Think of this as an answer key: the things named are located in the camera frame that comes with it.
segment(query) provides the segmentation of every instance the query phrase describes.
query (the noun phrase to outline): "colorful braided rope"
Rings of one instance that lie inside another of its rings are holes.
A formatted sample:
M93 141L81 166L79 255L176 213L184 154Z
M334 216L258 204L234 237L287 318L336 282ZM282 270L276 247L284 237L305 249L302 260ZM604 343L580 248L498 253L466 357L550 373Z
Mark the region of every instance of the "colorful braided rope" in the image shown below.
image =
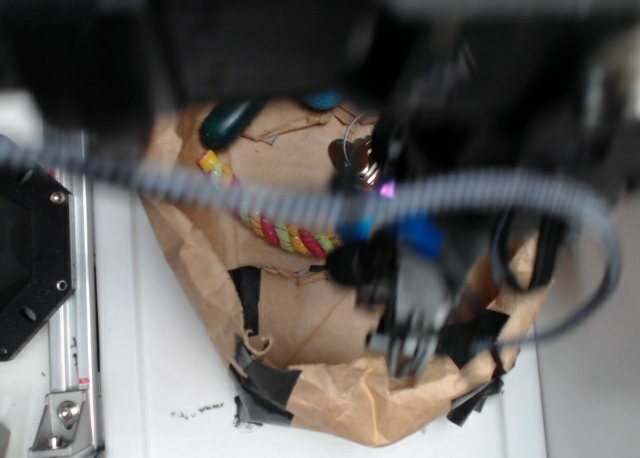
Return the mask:
M198 159L198 165L203 172L209 175L211 183L215 186L240 186L240 181L234 176L231 168L221 163L213 151L205 151ZM236 216L247 228L251 228L267 243L290 253L326 258L327 253L342 246L340 237L334 233L312 233L304 228L297 228L281 221L271 221L269 218L246 208L241 207L237 210Z

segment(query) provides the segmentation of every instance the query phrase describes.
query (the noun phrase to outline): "cable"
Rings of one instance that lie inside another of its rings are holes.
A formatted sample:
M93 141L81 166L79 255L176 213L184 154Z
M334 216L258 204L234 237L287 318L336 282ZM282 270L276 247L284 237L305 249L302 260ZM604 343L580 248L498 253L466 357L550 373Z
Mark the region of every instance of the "cable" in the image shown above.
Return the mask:
M365 110L362 113L360 113L358 116L356 116L353 120L351 120L351 123L349 123L349 126L347 126L347 129L344 132L344 136L342 137L342 154L344 155L344 159L347 160L347 165L349 166L352 166L351 160L349 160L349 154L347 153L347 138L349 137L349 132L351 131L351 128L353 128L353 125L355 125L362 118L367 116L369 113L372 113L372 111Z
M0 167L24 170L34 163L47 168L60 167L170 201L229 211L248 206L273 219L320 229L367 221L374 227L383 227L417 214L500 210L511 206L548 214L592 231L607 252L606 271L596 292L559 325L535 337L503 341L498 347L547 341L570 331L604 303L620 280L621 252L607 203L585 185L535 172L486 169L440 175L397 185L395 197L390 200L376 194L327 195L256 186L216 188L206 177L182 167L168 168L97 155L82 160L64 148L28 151L8 139L0 139Z
M506 283L512 289L527 293L547 286L553 277L558 248L565 232L564 222L543 216L538 230L538 244L534 259L533 273L529 285L521 286L509 267L509 234L515 212L507 209L500 214L491 237L491 269L496 283Z

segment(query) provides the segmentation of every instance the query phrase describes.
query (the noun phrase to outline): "metal clamp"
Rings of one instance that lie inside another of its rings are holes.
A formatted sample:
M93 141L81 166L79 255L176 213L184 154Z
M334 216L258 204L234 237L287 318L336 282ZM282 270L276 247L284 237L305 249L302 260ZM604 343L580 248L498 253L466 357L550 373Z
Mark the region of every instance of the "metal clamp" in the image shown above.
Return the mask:
M440 267L399 250L393 300L384 326L369 336L369 349L386 354L391 375L420 375L436 351L438 332L454 305Z
M50 393L40 420L29 458L77 456L95 449L91 439L91 420L85 409L84 391Z

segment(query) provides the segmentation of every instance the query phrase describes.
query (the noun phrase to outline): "crumpled paper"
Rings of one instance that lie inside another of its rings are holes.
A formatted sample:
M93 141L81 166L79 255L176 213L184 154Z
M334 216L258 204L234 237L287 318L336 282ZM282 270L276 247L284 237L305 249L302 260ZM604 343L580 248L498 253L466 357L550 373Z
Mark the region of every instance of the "crumpled paper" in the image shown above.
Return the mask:
M273 106L263 114L272 113ZM284 108L278 108L280 118L272 124L291 121ZM148 159L197 169L196 159L203 151L198 128L210 110L211 106L189 108L159 119ZM331 115L324 124L282 134L273 146L237 140L220 159L241 181L322 189L333 173L327 147L345 128ZM370 127L355 129L363 137L370 133ZM254 359L301 372L287 403L293 426L369 446L387 445L424 428L449 412L453 399L491 380L496 363L489 351L462 369L449 357L436 356L416 379L390 378L384 358L372 355L365 346L383 310L356 307L354 291L328 281L324 273L311 274L313 279L308 273L300 274L321 260L274 248L223 211L192 209L155 198L144 202L167 261L224 362L240 370L234 346L236 337L244 337L249 350L262 343ZM532 272L534 253L535 240L530 239L513 259L514 273L524 281ZM262 269L260 335L250 340L228 273L242 266ZM468 283L489 309L510 315L499 339L523 336L549 293L549 288L525 295L497 289L486 260L473 270ZM463 303L457 319L469 319L472 309ZM501 352L506 371L513 367L518 351Z
M266 104L242 136L262 141L291 131L314 125L324 125L331 118L330 111L315 111L290 100L274 100Z

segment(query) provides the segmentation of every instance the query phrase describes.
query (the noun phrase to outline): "bolt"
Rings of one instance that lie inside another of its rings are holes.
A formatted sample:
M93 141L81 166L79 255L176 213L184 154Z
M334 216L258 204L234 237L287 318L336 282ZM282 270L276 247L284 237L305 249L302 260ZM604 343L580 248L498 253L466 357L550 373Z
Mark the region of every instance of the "bolt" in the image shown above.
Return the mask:
M47 440L47 448L50 450L57 450L62 447L62 438L59 436L52 436Z
M64 401L58 406L58 418L60 421L67 422L75 418L80 413L80 407L73 401Z
M65 201L67 201L67 196L61 191L54 191L53 193L51 193L49 200L51 200L51 203L53 203L54 205L61 205Z

